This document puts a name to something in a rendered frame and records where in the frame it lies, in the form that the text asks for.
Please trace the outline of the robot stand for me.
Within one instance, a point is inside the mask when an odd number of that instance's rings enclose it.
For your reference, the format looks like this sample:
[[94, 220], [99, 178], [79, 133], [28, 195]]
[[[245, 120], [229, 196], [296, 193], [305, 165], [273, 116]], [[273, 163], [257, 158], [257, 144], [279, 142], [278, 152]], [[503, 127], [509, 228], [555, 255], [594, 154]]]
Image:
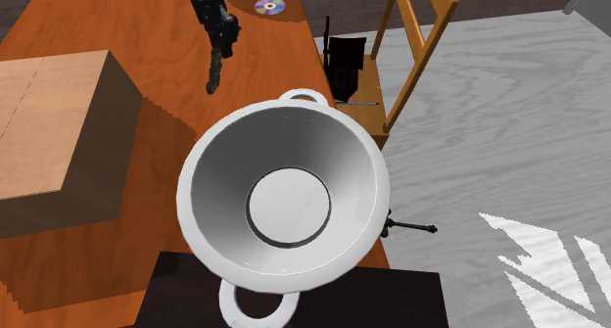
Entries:
[[[161, 252], [135, 323], [122, 328], [228, 328], [220, 278], [191, 254]], [[286, 328], [449, 328], [436, 272], [356, 267], [303, 292]]]

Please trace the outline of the wooden chair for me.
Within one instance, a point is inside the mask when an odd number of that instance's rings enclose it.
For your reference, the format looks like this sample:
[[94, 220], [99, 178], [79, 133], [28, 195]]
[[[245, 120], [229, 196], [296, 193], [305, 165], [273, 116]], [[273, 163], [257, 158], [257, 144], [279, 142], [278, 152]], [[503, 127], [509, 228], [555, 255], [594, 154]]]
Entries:
[[[408, 98], [434, 53], [452, 17], [458, 0], [430, 0], [436, 21], [428, 35], [422, 33], [410, 0], [387, 0], [370, 53], [365, 52], [364, 37], [339, 37], [330, 34], [325, 22], [323, 48], [319, 55], [337, 108], [363, 126], [379, 148], [389, 139]], [[414, 64], [389, 112], [385, 111], [377, 56], [387, 29], [390, 13], [399, 8]]]

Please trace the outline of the shiny compact disc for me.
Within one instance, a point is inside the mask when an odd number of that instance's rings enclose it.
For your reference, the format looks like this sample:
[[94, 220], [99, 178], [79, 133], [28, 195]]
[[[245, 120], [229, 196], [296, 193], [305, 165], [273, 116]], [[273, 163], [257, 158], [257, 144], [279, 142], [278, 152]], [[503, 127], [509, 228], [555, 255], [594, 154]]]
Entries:
[[283, 0], [258, 0], [254, 8], [259, 14], [272, 16], [282, 13], [286, 8], [286, 3]]

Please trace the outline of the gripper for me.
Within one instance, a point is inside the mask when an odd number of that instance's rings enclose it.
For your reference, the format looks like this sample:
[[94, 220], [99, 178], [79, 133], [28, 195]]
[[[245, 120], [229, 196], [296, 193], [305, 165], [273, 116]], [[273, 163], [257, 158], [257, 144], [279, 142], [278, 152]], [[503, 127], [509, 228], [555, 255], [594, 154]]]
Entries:
[[224, 0], [190, 0], [198, 22], [209, 35], [211, 46], [211, 65], [206, 91], [213, 94], [220, 83], [222, 57], [233, 55], [233, 44], [241, 30], [236, 16], [227, 11]]

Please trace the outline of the small black tripod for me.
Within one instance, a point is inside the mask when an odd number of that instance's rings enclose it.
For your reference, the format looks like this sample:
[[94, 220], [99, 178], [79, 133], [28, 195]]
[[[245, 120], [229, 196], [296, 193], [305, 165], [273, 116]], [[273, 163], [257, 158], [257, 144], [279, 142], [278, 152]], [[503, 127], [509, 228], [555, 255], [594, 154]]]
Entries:
[[429, 232], [429, 233], [436, 233], [438, 231], [438, 228], [435, 225], [422, 225], [422, 224], [412, 224], [412, 223], [405, 223], [405, 222], [395, 221], [395, 220], [390, 218], [391, 214], [392, 214], [392, 211], [388, 210], [384, 226], [383, 226], [382, 231], [380, 233], [380, 237], [381, 238], [387, 238], [389, 236], [389, 229], [392, 228], [392, 227], [396, 227], [396, 226], [397, 227], [402, 227], [402, 228], [409, 228], [409, 229], [426, 231], [426, 232]]

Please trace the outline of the cardboard box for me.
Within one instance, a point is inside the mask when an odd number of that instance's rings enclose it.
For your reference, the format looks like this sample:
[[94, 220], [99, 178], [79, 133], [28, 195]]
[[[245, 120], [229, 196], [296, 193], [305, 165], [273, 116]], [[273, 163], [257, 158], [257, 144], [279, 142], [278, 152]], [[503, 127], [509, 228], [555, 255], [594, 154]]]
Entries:
[[142, 100], [108, 50], [0, 62], [0, 239], [118, 218]]

